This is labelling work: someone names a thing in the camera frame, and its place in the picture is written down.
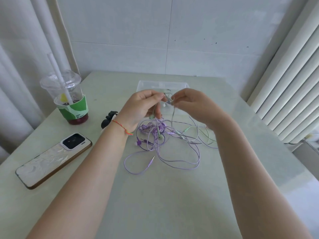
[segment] white phone case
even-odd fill
[[[16,175],[28,189],[38,187],[92,146],[92,142],[86,137],[84,138],[84,142],[72,150],[66,150],[61,143],[54,145],[47,151],[19,167],[16,170]]]

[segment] smartphone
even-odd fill
[[[92,146],[80,133],[74,133],[16,170],[16,175],[30,190],[38,187],[65,165]]]

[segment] black object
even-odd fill
[[[104,129],[107,125],[109,125],[113,116],[117,114],[117,111],[110,111],[109,114],[105,117],[106,119],[102,121],[101,128]]]
[[[68,149],[74,149],[77,145],[84,142],[85,138],[82,137],[80,134],[75,133],[72,136],[66,138],[62,143],[65,145]]]

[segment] white straw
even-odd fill
[[[65,87],[64,79],[63,79],[63,77],[61,75],[61,72],[60,72],[58,64],[57,64],[57,62],[56,62],[56,60],[55,60],[55,58],[53,56],[53,53],[48,53],[47,56],[48,56],[48,58],[50,60],[50,63],[52,65],[53,69],[54,69],[55,75],[58,77],[59,83],[62,86],[63,92],[64,92],[64,94],[65,94],[65,96],[66,96],[66,98],[67,98],[67,100],[69,102],[69,105],[73,104],[73,100],[72,100],[72,98],[70,96],[70,93],[69,93],[68,89]]]

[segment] red string bracelet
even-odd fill
[[[126,130],[126,128],[122,126],[122,124],[118,123],[118,122],[117,122],[117,121],[115,121],[115,120],[111,120],[111,121],[112,121],[112,122],[116,122],[118,125],[120,125],[122,128],[124,128],[124,130],[125,130],[126,134],[128,134],[129,136],[134,135],[133,133],[128,132],[128,131]]]

